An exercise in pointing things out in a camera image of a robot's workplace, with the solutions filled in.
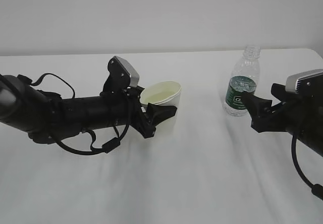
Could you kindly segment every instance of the black cable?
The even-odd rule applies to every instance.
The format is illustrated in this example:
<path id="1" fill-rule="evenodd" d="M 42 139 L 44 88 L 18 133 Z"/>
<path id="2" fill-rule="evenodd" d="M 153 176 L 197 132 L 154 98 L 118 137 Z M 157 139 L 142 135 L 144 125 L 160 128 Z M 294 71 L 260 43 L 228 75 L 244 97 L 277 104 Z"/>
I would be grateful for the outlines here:
<path id="1" fill-rule="evenodd" d="M 305 184 L 307 184 L 311 188 L 312 194 L 320 198 L 321 200 L 323 200 L 323 186 L 319 184 L 314 185 L 310 180 L 308 180 L 308 178 L 303 173 L 301 167 L 299 166 L 298 160 L 297 160 L 296 142 L 305 117 L 306 115 L 304 115 L 303 119 L 299 122 L 297 128 L 293 133 L 292 145 L 291 145 L 293 164 L 295 166 L 296 172 L 298 173 L 299 177 L 301 177 L 301 179 L 305 182 Z"/>
<path id="2" fill-rule="evenodd" d="M 87 133 L 89 133 L 91 135 L 91 137 L 92 137 L 91 146 L 92 146 L 92 144 L 96 140 L 96 135 L 95 135 L 95 133 L 92 130 L 86 130 L 85 132 L 87 132 Z M 66 151 L 68 151 L 70 153 L 77 154 L 77 155 L 83 155 L 83 156 L 91 156 L 91 155 L 97 155 L 99 153 L 102 153 L 102 152 L 95 152 L 95 151 L 81 151 L 81 150 L 77 150 L 77 149 L 71 148 L 71 147 L 65 145 L 60 139 L 58 139 L 51 132 L 49 132 L 49 135 L 50 135 L 51 138 L 53 138 L 53 140 L 57 143 L 57 145 L 59 147 L 61 147 L 62 149 L 66 150 Z"/>
<path id="3" fill-rule="evenodd" d="M 293 164 L 295 166 L 295 169 L 296 169 L 299 177 L 301 177 L 301 179 L 305 182 L 305 184 L 307 184 L 310 188 L 312 188 L 314 184 L 312 184 L 311 181 L 308 180 L 308 178 L 305 176 L 301 167 L 298 164 L 297 155 L 296 155 L 296 142 L 297 142 L 298 133 L 299 133 L 299 129 L 296 129 L 293 133 L 293 138 L 292 138 L 292 147 L 291 148 L 292 148 Z"/>
<path id="4" fill-rule="evenodd" d="M 113 138 L 111 139 L 110 141 L 106 142 L 105 144 L 102 145 L 102 148 L 96 148 L 96 147 L 93 147 L 93 143 L 91 143 L 90 145 L 90 149 L 91 151 L 93 152 L 97 152 L 97 153 L 101 153 L 101 152 L 106 152 L 108 153 L 109 151 L 113 150 L 114 146 L 117 146 L 118 145 L 118 142 L 120 144 L 120 141 L 125 137 L 125 135 L 127 134 L 128 132 L 128 129 L 129 129 L 129 126 L 130 126 L 130 122 L 131 122 L 131 105 L 130 105 L 130 102 L 129 102 L 129 99 L 128 99 L 128 95 L 126 92 L 124 92 L 124 95 L 125 95 L 125 99 L 127 101 L 127 114 L 128 114 L 128 118 L 127 118 L 127 122 L 126 122 L 126 126 L 125 128 L 123 129 L 122 131 L 122 134 L 119 135 L 119 131 L 117 129 L 117 127 L 115 125 L 113 125 L 113 129 L 117 135 L 117 138 Z"/>
<path id="5" fill-rule="evenodd" d="M 52 75 L 58 79 L 60 79 L 61 81 L 63 81 L 67 86 L 69 86 L 71 88 L 71 90 L 73 91 L 73 96 L 72 96 L 72 99 L 75 98 L 75 90 L 73 89 L 73 87 L 68 83 L 66 82 L 64 79 L 62 79 L 61 77 L 57 76 L 56 74 L 52 74 L 52 73 L 45 73 L 43 75 L 41 75 L 39 77 L 39 79 L 36 80 L 36 82 L 34 83 L 31 83 L 30 86 L 38 86 L 42 83 L 43 79 L 47 76 L 47 75 Z"/>

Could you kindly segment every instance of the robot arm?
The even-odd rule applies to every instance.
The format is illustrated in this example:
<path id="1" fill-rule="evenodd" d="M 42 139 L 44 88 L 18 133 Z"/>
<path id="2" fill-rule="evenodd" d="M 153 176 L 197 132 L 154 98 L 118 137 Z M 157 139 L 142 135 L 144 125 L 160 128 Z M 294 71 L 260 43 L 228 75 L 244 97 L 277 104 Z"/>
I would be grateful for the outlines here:
<path id="1" fill-rule="evenodd" d="M 83 155 L 109 152 L 120 145 L 120 140 L 132 126 L 144 138 L 153 137 L 156 126 L 175 115 L 175 106 L 149 104 L 142 111 L 138 86 L 139 75 L 124 59 L 113 57 L 108 63 L 110 75 L 99 96 L 62 99 L 54 92 L 44 92 L 32 88 L 38 85 L 22 75 L 0 76 L 0 122 L 28 133 L 36 143 L 65 145 L 62 140 L 74 137 L 80 132 L 88 132 L 95 140 L 93 130 L 125 125 L 124 132 L 104 144 L 105 148 L 94 148 Z"/>
<path id="2" fill-rule="evenodd" d="M 248 109 L 251 127 L 257 132 L 288 132 L 293 135 L 292 159 L 297 173 L 311 188 L 312 193 L 323 200 L 323 186 L 312 184 L 302 172 L 296 157 L 296 141 L 323 156 L 323 70 L 312 70 L 288 77 L 286 86 L 273 84 L 271 93 L 281 102 L 242 93 L 242 101 Z"/>

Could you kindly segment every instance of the tabletop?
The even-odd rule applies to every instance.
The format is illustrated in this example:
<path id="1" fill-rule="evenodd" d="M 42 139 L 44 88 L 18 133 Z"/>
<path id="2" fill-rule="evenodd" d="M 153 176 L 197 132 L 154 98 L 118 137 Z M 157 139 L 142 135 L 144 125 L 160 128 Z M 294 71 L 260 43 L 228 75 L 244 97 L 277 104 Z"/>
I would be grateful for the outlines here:
<path id="1" fill-rule="evenodd" d="M 0 57 L 3 75 L 36 80 L 46 72 L 69 82 L 77 97 L 98 95 L 113 54 Z M 118 54 L 140 74 L 139 85 L 182 85 L 178 114 L 143 139 L 130 128 L 109 154 L 78 156 L 33 143 L 0 125 L 1 223 L 321 223 L 323 202 L 297 175 L 288 133 L 256 133 L 251 118 L 227 115 L 222 102 L 242 51 Z M 273 83 L 323 68 L 309 49 L 262 50 L 256 95 L 273 99 Z M 71 96 L 55 78 L 37 87 Z M 96 131 L 97 141 L 114 136 Z M 80 134 L 65 143 L 89 149 Z M 297 144 L 310 180 L 323 183 L 323 159 Z"/>

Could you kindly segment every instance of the plastic water bottle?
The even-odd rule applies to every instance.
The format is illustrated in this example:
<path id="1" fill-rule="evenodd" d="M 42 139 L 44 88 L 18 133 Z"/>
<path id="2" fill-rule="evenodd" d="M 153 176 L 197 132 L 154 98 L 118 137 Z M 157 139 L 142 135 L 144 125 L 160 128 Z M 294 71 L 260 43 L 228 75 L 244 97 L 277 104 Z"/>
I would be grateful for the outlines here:
<path id="1" fill-rule="evenodd" d="M 241 92 L 247 91 L 254 94 L 260 76 L 259 56 L 260 47 L 248 45 L 243 52 L 243 57 L 233 68 L 223 104 L 223 108 L 232 116 L 240 117 L 247 113 L 241 101 Z"/>

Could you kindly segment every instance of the bottle label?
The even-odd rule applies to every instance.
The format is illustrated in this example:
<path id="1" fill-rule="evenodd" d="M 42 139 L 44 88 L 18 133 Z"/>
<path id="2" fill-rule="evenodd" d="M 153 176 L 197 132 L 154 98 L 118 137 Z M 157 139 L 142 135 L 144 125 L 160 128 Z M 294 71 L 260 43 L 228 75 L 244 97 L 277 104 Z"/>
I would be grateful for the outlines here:
<path id="1" fill-rule="evenodd" d="M 256 83 L 245 76 L 235 76 L 230 80 L 226 103 L 233 109 L 243 110 L 246 109 L 241 100 L 241 94 L 243 91 L 254 94 L 256 90 Z"/>

